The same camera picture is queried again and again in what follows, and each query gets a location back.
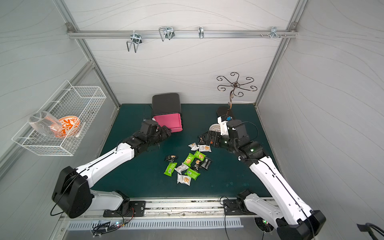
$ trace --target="vent grille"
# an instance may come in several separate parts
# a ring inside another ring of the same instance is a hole
[[[226,218],[227,228],[243,227],[239,217]],[[89,230],[97,226],[98,220],[70,221],[68,231]],[[224,218],[185,219],[134,219],[120,229],[212,229],[224,228]]]

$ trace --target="black snack packet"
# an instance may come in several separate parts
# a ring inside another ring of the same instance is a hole
[[[166,156],[166,158],[164,159],[164,161],[167,161],[167,162],[174,162],[178,157],[176,155],[168,155]]]
[[[197,145],[206,145],[205,139],[206,139],[207,133],[208,132],[203,133],[201,136],[197,136]]]
[[[205,170],[208,170],[208,167],[211,165],[211,162],[212,160],[210,158],[205,157],[205,160],[201,163],[200,167],[204,168]]]
[[[193,165],[193,166],[191,167],[191,169],[192,169],[193,171],[195,171],[195,172],[199,172],[199,168],[200,168],[201,163],[202,163],[201,160],[199,160],[199,159],[196,160],[196,161],[195,161],[195,165]]]

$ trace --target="green table surface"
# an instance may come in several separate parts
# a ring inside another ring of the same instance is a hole
[[[160,148],[151,147],[150,152],[121,164],[105,175],[93,187],[93,190],[114,191],[119,190],[129,197],[234,197],[246,189],[258,194],[260,197],[270,197],[270,193],[243,163],[239,162],[234,154],[225,149],[213,148],[212,152],[204,152],[212,159],[208,171],[200,169],[200,176],[192,180],[190,186],[177,184],[177,172],[172,177],[164,174],[168,162],[164,161],[166,155],[177,155],[179,166],[188,153],[194,153],[188,147],[197,141],[197,136],[208,131],[209,126],[217,123],[216,109],[222,104],[181,104],[183,131],[172,133],[171,137],[160,143]],[[116,144],[132,133],[140,130],[143,121],[144,104],[123,104],[113,124],[101,154],[116,147]],[[267,142],[259,118],[252,104],[234,104],[233,114],[236,119],[253,122],[258,128],[258,141],[274,157]],[[146,106],[147,118],[151,110]],[[256,128],[245,123],[247,133],[251,138],[257,135]]]

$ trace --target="aluminum extrusion bar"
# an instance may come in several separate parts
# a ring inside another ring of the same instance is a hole
[[[129,39],[133,31],[75,31],[68,33],[74,39],[123,38]],[[135,31],[142,39],[161,38],[159,31]],[[174,38],[200,38],[198,30],[174,31]],[[204,30],[204,38],[269,38],[271,30]],[[295,38],[298,32],[277,30],[279,38]]]

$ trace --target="gray wall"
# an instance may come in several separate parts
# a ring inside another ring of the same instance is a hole
[[[258,106],[293,189],[327,222],[318,239],[384,227],[384,4],[311,0]]]
[[[66,34],[51,0],[0,3],[0,155],[26,117],[44,104],[87,59]],[[92,70],[80,85],[101,86]],[[58,173],[93,160],[103,143],[115,107],[104,102],[73,157],[40,157],[23,152],[0,180],[0,239],[48,239],[59,216],[51,217]]]

